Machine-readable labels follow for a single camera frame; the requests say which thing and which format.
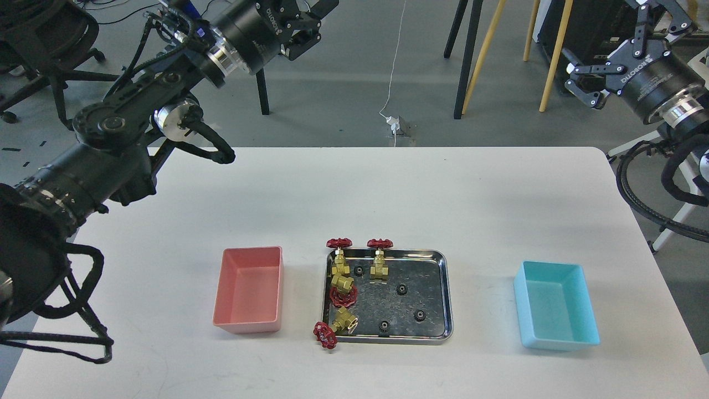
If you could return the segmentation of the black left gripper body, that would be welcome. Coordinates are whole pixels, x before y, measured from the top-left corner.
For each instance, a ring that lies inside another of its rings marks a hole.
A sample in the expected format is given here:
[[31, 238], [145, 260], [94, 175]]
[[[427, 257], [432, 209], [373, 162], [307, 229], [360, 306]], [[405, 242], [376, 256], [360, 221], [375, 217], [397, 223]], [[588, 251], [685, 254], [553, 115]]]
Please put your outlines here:
[[297, 1], [235, 1], [210, 23], [211, 63], [223, 75], [263, 69], [297, 31], [320, 32], [322, 21], [303, 21], [304, 10]]

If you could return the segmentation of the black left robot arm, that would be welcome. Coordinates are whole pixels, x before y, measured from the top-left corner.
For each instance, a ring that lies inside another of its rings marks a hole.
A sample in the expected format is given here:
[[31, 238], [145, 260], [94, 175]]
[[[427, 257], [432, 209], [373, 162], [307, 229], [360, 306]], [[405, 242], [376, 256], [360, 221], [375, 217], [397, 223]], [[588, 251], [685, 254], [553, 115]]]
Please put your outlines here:
[[156, 192], [156, 175], [173, 149], [218, 164], [235, 161], [232, 147], [203, 121], [192, 88], [203, 79], [220, 88], [230, 73], [261, 73], [277, 55], [295, 60], [321, 40], [322, 20], [337, 1], [233, 1], [215, 20], [197, 18], [186, 1], [164, 1], [147, 31], [163, 30], [169, 45], [132, 62], [103, 101], [73, 119], [78, 143], [17, 185], [2, 185], [2, 325], [28, 313], [48, 320], [79, 315], [93, 336], [2, 330], [2, 344], [63, 353], [47, 341], [99, 345], [95, 364], [111, 361], [113, 340], [88, 301], [104, 256], [70, 243], [86, 218], [105, 214], [106, 200], [124, 206]]

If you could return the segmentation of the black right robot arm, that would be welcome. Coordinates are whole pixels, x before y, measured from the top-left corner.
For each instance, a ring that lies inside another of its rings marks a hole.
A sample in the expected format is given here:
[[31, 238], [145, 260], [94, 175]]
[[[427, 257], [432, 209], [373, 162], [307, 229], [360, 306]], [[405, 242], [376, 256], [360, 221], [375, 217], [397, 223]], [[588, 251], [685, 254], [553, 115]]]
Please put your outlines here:
[[698, 175], [679, 187], [676, 171], [692, 154], [707, 157], [706, 81], [671, 46], [690, 35], [696, 25], [675, 1], [630, 1], [636, 11], [633, 37], [623, 41], [603, 65], [584, 65], [569, 49], [570, 93], [593, 109], [605, 106], [606, 96], [621, 98], [643, 124], [660, 123], [661, 141], [641, 139], [620, 157], [617, 185], [631, 209], [666, 231], [707, 241], [707, 231], [664, 216], [642, 202], [627, 179], [630, 162], [641, 152], [657, 151], [666, 158], [661, 184], [671, 197], [689, 205], [707, 207], [707, 163], [699, 162]]

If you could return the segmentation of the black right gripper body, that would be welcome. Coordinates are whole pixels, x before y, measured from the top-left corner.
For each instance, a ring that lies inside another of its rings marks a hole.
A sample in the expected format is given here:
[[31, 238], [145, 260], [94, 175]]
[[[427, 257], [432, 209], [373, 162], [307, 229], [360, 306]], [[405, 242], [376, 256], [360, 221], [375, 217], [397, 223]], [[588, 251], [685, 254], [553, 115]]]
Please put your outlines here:
[[608, 91], [616, 93], [645, 125], [707, 121], [707, 109], [699, 101], [707, 94], [706, 81], [672, 52], [667, 40], [651, 39], [645, 50], [645, 55], [635, 58], [628, 39], [610, 54], [610, 63], [623, 66], [623, 71], [607, 76]]

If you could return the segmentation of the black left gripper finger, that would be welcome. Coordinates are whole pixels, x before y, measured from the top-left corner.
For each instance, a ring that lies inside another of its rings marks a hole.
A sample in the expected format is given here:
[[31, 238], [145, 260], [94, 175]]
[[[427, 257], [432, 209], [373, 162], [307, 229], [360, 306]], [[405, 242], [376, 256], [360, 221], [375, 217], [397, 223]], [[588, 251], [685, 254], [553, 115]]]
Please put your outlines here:
[[282, 45], [281, 55], [286, 57], [288, 60], [296, 60], [300, 55], [306, 53], [307, 50], [311, 49], [319, 43], [321, 40], [321, 33], [316, 30], [300, 30], [294, 34], [288, 42]]
[[303, 2], [306, 10], [302, 12], [302, 20], [307, 22], [322, 21], [340, 3], [338, 0]]

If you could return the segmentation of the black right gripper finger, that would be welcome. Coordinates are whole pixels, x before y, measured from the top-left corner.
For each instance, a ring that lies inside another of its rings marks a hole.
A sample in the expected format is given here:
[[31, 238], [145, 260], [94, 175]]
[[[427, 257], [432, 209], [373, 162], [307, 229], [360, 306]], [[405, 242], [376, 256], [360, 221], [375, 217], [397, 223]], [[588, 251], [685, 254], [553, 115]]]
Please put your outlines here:
[[586, 106], [602, 109], [609, 94], [606, 89], [606, 76], [620, 75], [624, 71], [622, 65], [572, 65], [566, 68], [569, 78], [564, 87]]
[[[671, 47], [698, 30], [698, 25], [677, 1], [626, 1], [625, 3], [636, 13], [635, 28], [627, 39], [627, 42], [635, 47], [645, 45], [650, 40], [660, 39]], [[666, 14], [670, 15], [670, 21], [666, 27], [666, 35], [660, 37], [655, 33], [655, 29]]]

